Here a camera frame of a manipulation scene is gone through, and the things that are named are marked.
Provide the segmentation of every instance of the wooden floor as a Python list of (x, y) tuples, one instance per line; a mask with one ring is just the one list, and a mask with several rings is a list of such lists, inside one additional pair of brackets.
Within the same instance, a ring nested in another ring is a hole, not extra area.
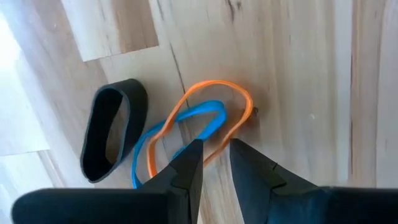
[[(98, 184), (78, 161), (94, 92), (127, 78), (149, 93), (146, 128), (229, 80), (259, 108), (238, 137), (263, 154), (318, 185), (398, 187), (398, 0), (115, 2), (0, 0), (0, 223), (31, 190), (131, 188), (131, 158)], [(244, 106), (223, 86), (187, 106), (209, 99), (227, 127)], [(208, 120), (176, 126), (160, 166)], [(228, 150), (203, 175), (199, 223), (242, 223)]]

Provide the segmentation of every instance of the orange rubber band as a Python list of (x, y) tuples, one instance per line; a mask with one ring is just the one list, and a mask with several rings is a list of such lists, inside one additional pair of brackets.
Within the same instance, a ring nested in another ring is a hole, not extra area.
[(171, 129), (173, 128), (174, 125), (174, 120), (177, 117), (178, 111), (181, 108), (181, 106), (185, 103), (185, 100), (194, 92), (206, 88), (210, 85), (227, 85), (235, 90), (238, 90), (246, 99), (246, 109), (244, 110), (244, 113), (242, 115), (242, 118), (228, 131), (227, 135), (223, 138), (221, 144), (217, 147), (217, 149), (208, 156), (205, 161), (204, 165), (207, 166), (212, 160), (214, 160), (217, 156), (219, 156), (226, 145), (228, 144), (229, 140), (233, 137), (233, 134), (236, 132), (236, 130), (250, 117), (251, 112), (253, 110), (253, 99), (251, 98), (251, 95), (249, 94), (248, 91), (246, 91), (244, 88), (238, 86), (237, 84), (227, 82), (224, 80), (207, 80), (203, 82), (199, 82), (194, 84), (189, 90), (182, 96), (181, 100), (177, 103), (177, 105), (174, 107), (172, 112), (170, 113), (169, 117), (167, 118), (165, 124), (163, 125), (163, 128), (155, 135), (153, 136), (147, 147), (147, 165), (148, 165), (148, 172), (149, 176), (153, 178), (157, 174), (157, 169), (156, 169), (156, 161), (155, 161), (155, 145), (157, 140), (159, 140), (161, 137), (165, 136), (168, 134)]

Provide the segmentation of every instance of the black rubber band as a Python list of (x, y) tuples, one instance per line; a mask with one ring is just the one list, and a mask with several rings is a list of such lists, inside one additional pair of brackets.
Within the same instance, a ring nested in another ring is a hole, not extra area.
[[(112, 164), (106, 158), (106, 141), (123, 98), (127, 102), (128, 117), (119, 149), (110, 149), (118, 151)], [(147, 93), (135, 79), (105, 85), (96, 92), (80, 157), (81, 170), (91, 183), (107, 177), (131, 152), (144, 129), (147, 110)]]

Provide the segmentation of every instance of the rubber band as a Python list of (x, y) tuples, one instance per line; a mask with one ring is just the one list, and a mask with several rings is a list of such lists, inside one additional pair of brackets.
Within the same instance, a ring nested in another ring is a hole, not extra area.
[[(221, 101), (218, 100), (209, 100), (204, 103), (201, 103), (199, 105), (196, 105), (192, 108), (188, 108), (185, 111), (179, 113), (177, 115), (177, 118), (175, 119), (175, 122), (181, 122), (187, 118), (191, 118), (192, 116), (196, 116), (199, 114), (205, 114), (205, 113), (212, 113), (212, 112), (217, 112), (216, 117), (210, 121), (210, 123), (204, 128), (204, 130), (198, 135), (197, 139), (201, 139), (206, 141), (212, 134), (214, 134), (226, 121), (227, 119), (227, 112), (225, 110), (224, 104)], [(131, 164), (131, 180), (132, 180), (132, 187), (134, 189), (139, 188), (142, 183), (138, 179), (138, 176), (136, 174), (136, 169), (137, 169), (137, 159), (138, 155), (141, 151), (142, 146), (145, 143), (145, 140), (147, 138), (152, 137), (156, 133), (158, 133), (163, 125), (165, 124), (166, 120), (156, 124), (153, 128), (148, 130), (145, 134), (143, 134), (140, 139), (138, 140), (135, 148), (134, 148), (134, 154), (133, 154), (133, 160)], [(185, 148), (181, 148), (179, 151), (177, 151), (173, 158), (177, 157)]]
[(221, 144), (217, 147), (217, 149), (205, 159), (204, 161), (205, 166), (207, 166), (211, 161), (213, 161), (217, 156), (219, 156), (223, 152), (224, 148), (228, 144), (229, 140), (233, 137), (233, 134), (236, 132), (236, 130), (250, 117), (253, 109), (253, 99), (251, 98), (249, 92), (247, 92), (245, 89), (241, 88), (240, 86), (224, 80), (207, 80), (194, 84), (191, 88), (189, 88), (186, 94), (183, 95), (183, 97), (174, 107), (169, 117), (167, 118), (165, 124), (163, 125), (162, 129), (155, 136), (153, 136), (148, 143), (147, 166), (148, 166), (149, 177), (153, 178), (157, 174), (156, 161), (155, 161), (156, 142), (161, 137), (165, 136), (171, 131), (174, 121), (177, 117), (177, 113), (181, 108), (181, 106), (185, 103), (187, 98), (194, 92), (201, 90), (202, 88), (206, 88), (210, 85), (227, 85), (235, 90), (238, 90), (246, 99), (246, 109), (242, 115), (242, 118), (228, 131), (227, 135), (223, 138)]

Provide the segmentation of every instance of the blue rubber band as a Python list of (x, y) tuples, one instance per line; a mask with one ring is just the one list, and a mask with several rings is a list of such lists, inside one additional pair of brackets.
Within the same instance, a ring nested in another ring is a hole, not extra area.
[[(175, 122), (181, 122), (187, 118), (190, 118), (192, 116), (198, 115), (198, 114), (205, 114), (205, 113), (212, 113), (212, 112), (217, 112), (217, 116), (210, 121), (209, 125), (204, 128), (204, 130), (199, 134), (197, 139), (201, 139), (203, 141), (206, 141), (213, 133), (215, 133), (226, 121), (227, 119), (227, 113), (224, 107), (224, 104), (221, 101), (218, 100), (209, 100), (204, 103), (201, 103), (199, 105), (196, 105), (192, 108), (186, 109), (185, 111), (182, 111), (177, 115), (177, 118), (175, 119)], [(159, 124), (156, 124), (153, 128), (151, 128), (148, 132), (143, 134), (136, 146), (134, 147), (134, 154), (133, 154), (133, 159), (132, 159), (132, 164), (131, 164), (131, 179), (132, 179), (132, 187), (134, 189), (142, 186), (141, 181), (138, 179), (136, 170), (137, 170), (137, 159), (139, 152), (141, 151), (142, 146), (144, 145), (145, 141), (147, 138), (152, 137), (156, 133), (158, 133), (166, 120), (160, 122)], [(181, 148), (178, 150), (172, 159), (176, 158), (183, 150), (185, 147)]]

